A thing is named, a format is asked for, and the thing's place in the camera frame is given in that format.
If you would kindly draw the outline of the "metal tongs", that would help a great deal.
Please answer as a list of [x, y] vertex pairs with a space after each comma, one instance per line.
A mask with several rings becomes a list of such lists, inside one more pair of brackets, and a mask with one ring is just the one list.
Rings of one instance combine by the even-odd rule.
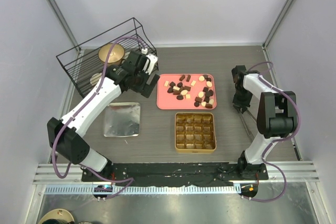
[[247, 137], [252, 143], [258, 133], [257, 119], [249, 110], [246, 110], [244, 113], [239, 111], [238, 115], [247, 134]]

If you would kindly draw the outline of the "pink tray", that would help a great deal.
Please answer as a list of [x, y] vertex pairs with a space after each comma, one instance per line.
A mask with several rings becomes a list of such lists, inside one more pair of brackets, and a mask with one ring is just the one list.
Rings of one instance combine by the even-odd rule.
[[161, 74], [156, 105], [161, 110], [213, 110], [217, 106], [214, 80], [209, 73]]

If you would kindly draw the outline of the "gold chocolate box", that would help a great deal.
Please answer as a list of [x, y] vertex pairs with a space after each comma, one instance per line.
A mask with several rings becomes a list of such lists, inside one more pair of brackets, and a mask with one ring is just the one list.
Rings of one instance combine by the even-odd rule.
[[177, 113], [174, 132], [178, 153], [211, 154], [217, 148], [212, 113]]

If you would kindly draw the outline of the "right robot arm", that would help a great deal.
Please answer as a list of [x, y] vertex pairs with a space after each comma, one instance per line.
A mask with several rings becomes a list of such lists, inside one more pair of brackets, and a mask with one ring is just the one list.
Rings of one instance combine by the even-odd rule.
[[268, 82], [261, 73], [244, 65], [232, 69], [235, 94], [233, 107], [243, 114], [253, 97], [259, 100], [256, 125], [258, 133], [249, 148], [242, 152], [236, 171], [242, 179], [261, 173], [266, 157], [277, 143], [293, 137], [300, 126], [296, 95], [282, 91]]

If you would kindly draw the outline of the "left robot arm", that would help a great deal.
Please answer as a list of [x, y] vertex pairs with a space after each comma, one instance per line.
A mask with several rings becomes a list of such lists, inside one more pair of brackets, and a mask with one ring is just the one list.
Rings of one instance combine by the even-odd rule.
[[51, 118], [47, 123], [51, 160], [55, 174], [64, 179], [56, 165], [56, 154], [70, 164], [79, 164], [105, 182], [112, 177], [112, 162], [95, 151], [83, 139], [98, 115], [122, 93], [132, 90], [148, 98], [160, 76], [153, 70], [158, 57], [132, 51], [120, 65], [105, 65], [102, 76], [89, 94], [61, 119]]

